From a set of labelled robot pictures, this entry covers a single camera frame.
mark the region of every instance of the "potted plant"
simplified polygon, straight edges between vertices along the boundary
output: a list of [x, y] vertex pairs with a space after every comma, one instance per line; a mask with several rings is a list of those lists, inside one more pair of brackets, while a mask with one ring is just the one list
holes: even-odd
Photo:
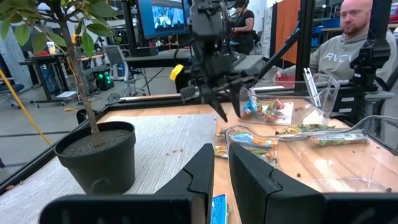
[[[32, 38], [34, 54], [45, 49], [47, 39], [67, 48], [64, 53], [75, 76], [90, 127], [70, 133], [54, 150], [61, 164], [69, 169], [87, 194], [124, 193], [135, 180], [134, 126], [123, 122], [97, 125], [68, 28], [71, 23], [76, 24], [75, 34], [82, 34], [83, 48], [92, 57], [94, 42], [89, 31], [102, 37], [113, 35], [104, 18], [115, 15], [116, 11], [105, 0], [3, 0], [0, 3], [3, 39], [10, 25], [17, 24], [15, 37], [20, 45], [29, 39], [29, 26], [41, 30]], [[59, 25], [62, 37], [46, 29], [48, 22]]]

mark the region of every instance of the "yellow pole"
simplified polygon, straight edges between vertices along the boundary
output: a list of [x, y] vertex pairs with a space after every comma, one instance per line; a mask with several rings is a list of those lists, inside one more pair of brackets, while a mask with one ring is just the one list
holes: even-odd
[[45, 135], [43, 134], [43, 132], [39, 129], [39, 127], [37, 127], [37, 125], [35, 124], [35, 122], [33, 121], [32, 117], [30, 117], [29, 113], [27, 112], [25, 106], [22, 104], [22, 102], [20, 101], [19, 97], [17, 96], [17, 93], [15, 93], [14, 89], [12, 88], [10, 82], [8, 81], [8, 79], [6, 78], [6, 76], [4, 75], [4, 73], [2, 72], [2, 70], [0, 70], [0, 76], [1, 78], [4, 80], [4, 82], [6, 83], [8, 89], [11, 91], [12, 95], [14, 96], [15, 100], [17, 101], [18, 105], [21, 107], [22, 111], [24, 112], [25, 116], [27, 117], [27, 119], [29, 119], [31, 125], [36, 129], [36, 131], [41, 135], [41, 137], [44, 139], [44, 141], [51, 146], [51, 142], [49, 139], [47, 139], [47, 137], [45, 137]]

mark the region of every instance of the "gray sweatshirt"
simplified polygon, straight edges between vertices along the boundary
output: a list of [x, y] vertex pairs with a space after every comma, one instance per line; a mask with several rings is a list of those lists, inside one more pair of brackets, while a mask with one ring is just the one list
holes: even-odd
[[[331, 75], [336, 80], [350, 79], [354, 70], [350, 69], [349, 64], [358, 56], [367, 37], [368, 33], [350, 40], [345, 40], [344, 34], [331, 38], [311, 54], [310, 68], [315, 73]], [[391, 32], [387, 32], [386, 39], [391, 48], [391, 56], [384, 66], [376, 71], [376, 75], [385, 82], [398, 65], [396, 40]], [[281, 73], [295, 75], [295, 66], [286, 68]]]

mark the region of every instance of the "tree trunk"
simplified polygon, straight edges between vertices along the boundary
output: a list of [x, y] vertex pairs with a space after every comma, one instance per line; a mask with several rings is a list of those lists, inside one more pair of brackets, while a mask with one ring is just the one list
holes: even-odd
[[80, 94], [80, 98], [81, 98], [83, 105], [86, 109], [88, 120], [90, 122], [91, 135], [93, 136], [93, 139], [94, 139], [94, 145], [100, 146], [100, 145], [104, 144], [105, 141], [98, 129], [93, 109], [91, 109], [90, 102], [88, 101], [88, 98], [87, 98], [85, 84], [83, 82], [83, 78], [81, 77], [81, 71], [79, 69], [78, 62], [76, 61], [76, 58], [75, 58], [75, 50], [73, 49], [72, 38], [70, 36], [67, 23], [60, 22], [59, 25], [60, 25], [60, 28], [61, 28], [61, 31], [63, 34], [63, 38], [65, 39], [65, 43], [67, 45], [67, 49], [68, 49], [67, 52], [68, 52], [70, 62], [72, 64], [72, 69], [75, 72], [77, 88], [78, 88], [78, 91]]

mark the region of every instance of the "black plant pot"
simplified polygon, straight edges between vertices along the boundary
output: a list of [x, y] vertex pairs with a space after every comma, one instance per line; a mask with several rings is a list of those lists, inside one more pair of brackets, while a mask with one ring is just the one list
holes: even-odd
[[126, 122], [108, 122], [98, 125], [99, 131], [126, 130], [127, 139], [115, 146], [84, 156], [65, 156], [62, 152], [72, 143], [91, 135], [91, 128], [75, 131], [55, 146], [61, 164], [68, 168], [86, 194], [123, 194], [135, 181], [134, 126]]

